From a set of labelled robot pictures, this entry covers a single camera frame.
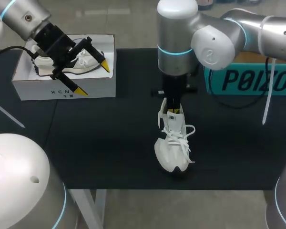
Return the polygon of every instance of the shoelace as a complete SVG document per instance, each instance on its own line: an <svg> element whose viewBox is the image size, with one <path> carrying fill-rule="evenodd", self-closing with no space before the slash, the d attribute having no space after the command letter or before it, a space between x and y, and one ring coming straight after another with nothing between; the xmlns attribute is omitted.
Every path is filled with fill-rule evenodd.
<svg viewBox="0 0 286 229"><path fill-rule="evenodd" d="M188 144L189 141L187 140L187 137L192 135L193 133L195 133L196 129L195 129L195 126L193 126L193 125L185 125L185 127L190 127L193 129L193 131L188 133L185 136L183 136L180 132L167 130L166 128L163 129L163 132L165 132L168 136L168 138L167 138L168 145L179 145L179 146L181 146L183 155L185 156L185 159L188 161L188 163L194 163L194 161L191 161L191 159L190 159L189 152L191 150L190 150L190 147Z"/></svg>
<svg viewBox="0 0 286 229"><path fill-rule="evenodd" d="M86 54L86 50L82 50L80 53L77 54L76 58L78 58L78 63L80 66L87 67L88 61L84 59L84 56Z"/></svg>

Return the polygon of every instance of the black table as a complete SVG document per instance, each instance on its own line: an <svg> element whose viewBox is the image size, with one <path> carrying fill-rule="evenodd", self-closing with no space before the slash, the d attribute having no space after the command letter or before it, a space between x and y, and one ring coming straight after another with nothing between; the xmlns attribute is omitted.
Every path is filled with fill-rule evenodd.
<svg viewBox="0 0 286 229"><path fill-rule="evenodd" d="M7 66L4 74L11 75L18 53L7 56L10 61L0 58L0 63ZM151 89L161 86L156 49L118 50L116 98L59 100L56 107L55 101L19 103L32 109L23 121L29 124L27 136L32 138L33 128L49 127L48 116L55 109L44 149L68 188L272 189L286 164L286 97L272 97L267 123L262 126L266 99L244 110L227 109L206 92L202 71L191 83L199 92L186 95L182 105L186 123L196 127L189 138L196 163L183 177L165 173L153 150L162 102L150 96ZM222 99L245 104L254 97ZM35 112L42 105L42 114ZM0 127L4 131L18 133Z"/></svg>

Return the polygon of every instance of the shoe heel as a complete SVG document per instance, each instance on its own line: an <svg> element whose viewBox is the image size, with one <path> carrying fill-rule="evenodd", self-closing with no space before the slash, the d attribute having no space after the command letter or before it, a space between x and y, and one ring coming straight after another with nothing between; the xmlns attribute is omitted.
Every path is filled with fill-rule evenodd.
<svg viewBox="0 0 286 229"><path fill-rule="evenodd" d="M50 70L50 69L42 69L42 68L38 68L38 73L37 75L43 77L43 76L50 76L52 75L53 70Z"/></svg>

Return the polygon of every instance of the gray floor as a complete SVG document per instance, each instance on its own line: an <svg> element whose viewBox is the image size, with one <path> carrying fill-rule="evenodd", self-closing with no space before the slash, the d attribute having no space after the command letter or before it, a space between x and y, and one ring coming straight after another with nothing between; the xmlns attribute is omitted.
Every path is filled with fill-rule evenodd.
<svg viewBox="0 0 286 229"><path fill-rule="evenodd" d="M68 34L110 33L117 48L157 46L158 0L40 0L52 23ZM286 16L286 0L258 6L216 4L205 13L219 17L232 8ZM0 48L23 45L9 28ZM109 190L106 229L265 229L262 191Z"/></svg>

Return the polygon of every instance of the shoe box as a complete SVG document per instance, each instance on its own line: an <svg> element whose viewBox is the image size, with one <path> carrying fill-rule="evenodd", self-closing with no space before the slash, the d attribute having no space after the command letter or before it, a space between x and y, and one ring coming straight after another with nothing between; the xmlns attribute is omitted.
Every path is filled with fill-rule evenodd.
<svg viewBox="0 0 286 229"><path fill-rule="evenodd" d="M53 80L50 76L40 77L37 75L31 57L26 52L22 52L12 78L12 83L21 100L115 97L116 48L114 35L82 34L68 36L75 42L90 37L92 45L104 53L110 73L106 72L102 67L81 75L66 73L66 76L79 85L88 96L74 94L59 80ZM28 41L25 44L25 48L31 50L35 44L36 42L33 40Z"/></svg>

